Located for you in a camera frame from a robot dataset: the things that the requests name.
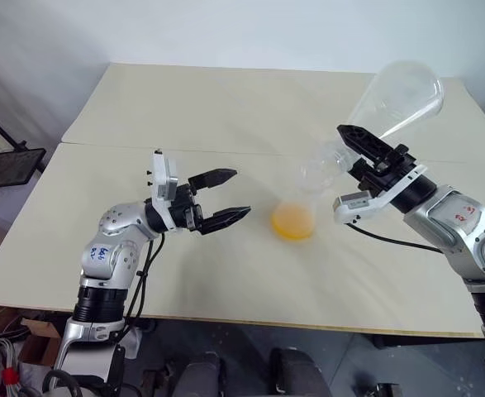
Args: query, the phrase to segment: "orange liquid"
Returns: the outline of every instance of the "orange liquid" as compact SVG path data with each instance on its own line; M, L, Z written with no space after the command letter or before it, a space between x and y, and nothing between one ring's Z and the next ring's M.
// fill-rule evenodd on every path
M271 223L274 231L288 240L308 238L316 226L313 212L299 203L280 203L272 213Z

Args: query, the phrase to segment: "floor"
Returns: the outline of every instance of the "floor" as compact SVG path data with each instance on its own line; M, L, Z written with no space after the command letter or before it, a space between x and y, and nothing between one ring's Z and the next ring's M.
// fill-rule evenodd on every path
M157 322L144 335L137 360L126 361L125 381L140 385L143 371L162 368L164 360L184 366L216 351L226 362L228 397L262 395L274 347L308 353L334 396L357 397L378 382L400 384L405 397L485 396L485 342L377 349L361 334L177 320Z

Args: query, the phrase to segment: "wall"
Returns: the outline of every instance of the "wall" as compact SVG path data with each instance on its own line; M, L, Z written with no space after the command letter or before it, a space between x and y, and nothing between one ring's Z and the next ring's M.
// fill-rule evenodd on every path
M52 150L108 61L374 72L416 59L485 110L485 0L0 0L0 122Z

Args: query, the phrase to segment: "plastic bottle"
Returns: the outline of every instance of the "plastic bottle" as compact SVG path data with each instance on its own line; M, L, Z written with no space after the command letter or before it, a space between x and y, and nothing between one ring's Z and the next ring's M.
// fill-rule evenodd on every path
M398 61L374 76L347 123L384 139L435 116L443 103L442 83L430 68L415 61ZM311 236L316 226L316 202L358 158L341 140L318 145L299 168L295 194L272 213L275 232L293 240Z

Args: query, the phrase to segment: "wire bundle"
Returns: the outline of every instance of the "wire bundle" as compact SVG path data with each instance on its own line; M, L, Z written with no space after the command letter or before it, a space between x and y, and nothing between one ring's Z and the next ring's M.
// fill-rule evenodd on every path
M155 251L154 254L152 254L152 249L154 247L154 243L153 243L152 240L150 240L149 250L148 250L148 252L146 254L146 258L145 258L145 264L143 265L143 270L141 272L139 272L140 279L137 282L136 290L134 291L134 296L132 297L132 301L131 301L130 306L128 308L128 312L126 313L127 327L123 328L122 331L119 332L119 334L116 336L114 342L117 342L117 343L120 342L122 340L122 338L124 338L125 335L136 325L137 320L141 317L141 313L143 312L143 306L145 305L146 278L149 275L149 269L152 266L154 259L159 254L159 252L163 248L164 244L165 244L165 233L161 233L161 241L159 242L158 249ZM134 309L134 306L136 306L137 296L139 295L140 291L141 291L140 307L137 309L136 316L133 318L132 317L132 310Z
M3 365L3 353L5 354L5 366ZM20 391L20 377L18 375L17 352L11 341L0 338L0 367L2 371L2 380L7 391L7 397L18 397Z

